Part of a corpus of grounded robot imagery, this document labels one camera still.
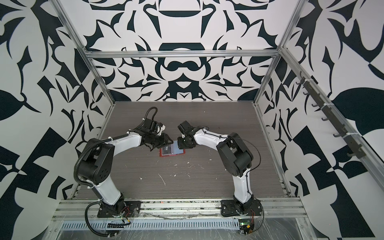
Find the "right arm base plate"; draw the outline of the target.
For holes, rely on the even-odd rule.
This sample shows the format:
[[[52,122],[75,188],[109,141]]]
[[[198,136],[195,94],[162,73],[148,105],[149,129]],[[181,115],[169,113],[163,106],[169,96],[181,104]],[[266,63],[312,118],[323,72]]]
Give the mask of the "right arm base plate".
[[[255,216],[262,215],[262,205],[257,199],[250,199],[248,202],[242,204],[238,200],[221,200],[221,215],[223,217],[234,216]]]

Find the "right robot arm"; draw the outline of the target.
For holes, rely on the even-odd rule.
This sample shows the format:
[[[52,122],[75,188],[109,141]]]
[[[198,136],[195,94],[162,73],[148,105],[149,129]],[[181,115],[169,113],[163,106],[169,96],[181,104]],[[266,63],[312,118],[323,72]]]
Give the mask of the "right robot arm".
[[[187,121],[182,122],[178,129],[182,134],[178,138],[180,149],[192,149],[200,145],[216,150],[225,169],[233,176],[234,200],[241,205],[252,201],[249,172],[254,156],[238,134],[220,135],[203,127],[193,127]]]

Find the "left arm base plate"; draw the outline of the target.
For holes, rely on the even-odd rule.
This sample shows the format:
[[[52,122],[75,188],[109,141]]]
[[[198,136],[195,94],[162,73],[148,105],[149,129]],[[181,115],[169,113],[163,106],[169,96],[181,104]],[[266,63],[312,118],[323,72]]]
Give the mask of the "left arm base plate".
[[[97,217],[112,218],[123,216],[123,218],[131,218],[140,213],[141,203],[141,201],[119,201],[112,206],[102,202]]]

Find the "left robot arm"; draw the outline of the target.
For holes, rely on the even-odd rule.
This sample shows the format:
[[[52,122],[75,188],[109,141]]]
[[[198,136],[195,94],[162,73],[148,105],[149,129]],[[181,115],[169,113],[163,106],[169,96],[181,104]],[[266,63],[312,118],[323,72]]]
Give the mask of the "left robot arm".
[[[144,119],[142,125],[122,136],[91,139],[75,163],[75,181],[92,189],[104,204],[115,206],[123,194],[111,177],[114,157],[140,146],[149,147],[152,151],[173,144],[174,141],[164,132],[165,128],[162,123]]]

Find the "red leather card holder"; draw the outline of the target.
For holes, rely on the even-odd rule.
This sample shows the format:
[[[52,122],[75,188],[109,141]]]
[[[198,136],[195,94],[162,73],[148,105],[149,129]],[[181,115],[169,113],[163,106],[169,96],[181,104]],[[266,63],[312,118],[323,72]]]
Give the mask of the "red leather card holder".
[[[160,157],[171,157],[177,155],[183,155],[186,151],[184,149],[180,149],[178,146],[178,141],[174,141],[173,144],[167,145],[160,149]]]

